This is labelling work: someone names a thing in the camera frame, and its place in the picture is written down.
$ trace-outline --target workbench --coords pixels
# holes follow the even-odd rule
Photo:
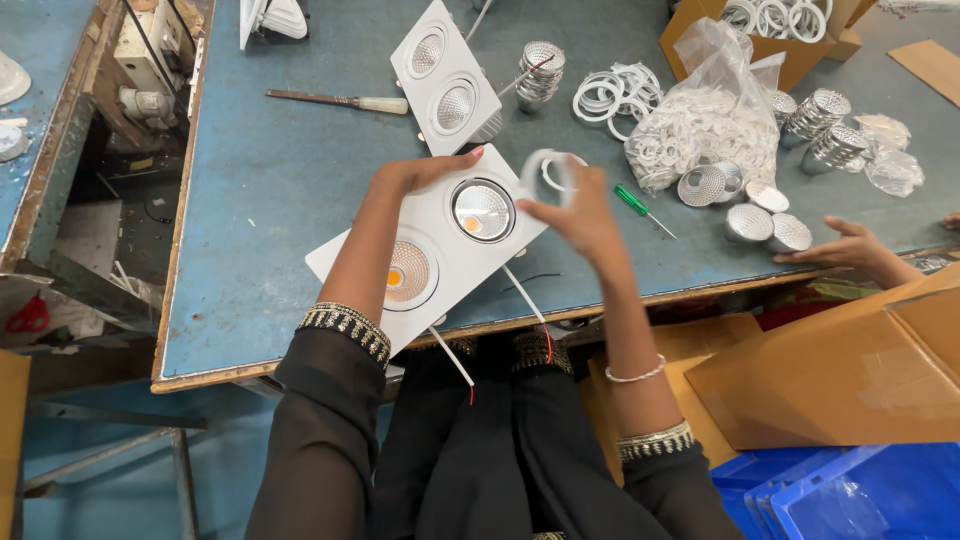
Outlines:
[[[98,108],[83,88],[100,76],[98,60],[112,50],[101,30],[116,28],[119,7],[117,0],[0,3],[0,50],[32,79],[25,95],[0,110],[0,119],[26,118],[32,140],[23,155],[0,163],[0,276],[40,278],[130,328],[156,333],[146,303],[54,249]]]
[[[264,97],[268,88],[402,95],[389,57],[428,4],[309,1],[309,38],[251,37],[242,52],[239,3],[216,3],[207,21],[203,80],[183,174],[155,392],[272,373],[320,288],[303,257],[350,227],[377,167],[429,155],[412,114]],[[477,16],[468,0],[446,5],[462,29]],[[658,44],[666,22],[661,0],[494,2],[470,47],[498,88],[516,77],[523,46],[534,39],[563,47],[566,66],[559,90],[539,113],[520,112],[512,93],[503,99],[504,128],[492,144],[515,171],[534,150],[555,148],[606,169],[610,187],[625,183],[636,192],[622,144],[606,126],[578,121],[570,105],[587,73],[615,61],[643,61],[670,88],[675,80]],[[960,243],[960,236],[938,223],[960,209],[960,109],[885,56],[888,49],[928,37],[960,53],[958,27],[956,12],[910,13],[901,20],[873,9],[856,26],[863,49],[846,63],[821,61],[792,90],[801,101],[827,86],[849,96],[854,112],[901,120],[913,133],[908,151],[926,174],[925,185],[901,199],[872,186],[863,174],[809,178],[799,169],[804,149],[779,150],[777,185],[815,242],[837,237],[823,224],[829,213],[866,224],[901,253]],[[671,240],[612,192],[609,198],[648,303],[819,275],[813,268],[776,265],[762,249],[731,245],[723,236],[722,210],[689,208],[671,193],[641,195],[679,237]],[[592,271],[552,231],[509,265],[521,280],[563,273],[525,285],[548,319],[602,311]],[[501,292],[509,284],[503,273],[493,274],[448,313],[442,333],[455,337],[534,322],[516,291]]]

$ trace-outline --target screwdriver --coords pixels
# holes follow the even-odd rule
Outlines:
[[[674,240],[677,239],[677,236],[674,236],[674,234],[671,233],[669,229],[664,227],[660,221],[657,221],[657,218],[654,217],[654,214],[650,213],[650,209],[648,209],[646,205],[641,203],[640,200],[637,199],[636,195],[631,193],[630,190],[627,189],[625,185],[617,184],[616,187],[613,188],[613,193],[616,193],[617,197],[623,199],[624,203],[627,203],[628,205],[630,205],[630,208],[636,210],[636,213],[640,214],[640,216],[649,217],[651,221],[657,224],[657,227],[660,227],[661,229],[663,229],[663,231],[669,234],[670,237],[673,238]]]

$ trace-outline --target bangle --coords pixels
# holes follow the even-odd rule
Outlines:
[[[657,364],[657,367],[644,373],[639,377],[633,377],[630,379],[620,379],[620,378],[614,377],[613,375],[610,374],[610,366],[607,366],[607,370],[606,370],[607,379],[613,382],[637,382],[638,380],[650,379],[651,377],[654,377],[659,372],[663,371],[663,366],[666,365],[666,357],[664,357],[663,355],[657,355],[657,356],[660,357],[660,363]]]

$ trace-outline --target scissors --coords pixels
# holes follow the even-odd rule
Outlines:
[[[21,333],[23,331],[41,331],[47,328],[50,323],[50,313],[47,313],[47,303],[40,298],[40,291],[36,296],[30,299],[23,309],[13,314],[13,317],[7,320],[4,327],[9,333]]]

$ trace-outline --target sleeve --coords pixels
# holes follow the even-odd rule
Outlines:
[[[307,311],[276,368],[285,394],[245,538],[365,537],[389,358],[390,340],[359,311]]]
[[[617,441],[623,489],[676,540],[742,540],[710,480],[703,447],[684,420],[669,430]]]

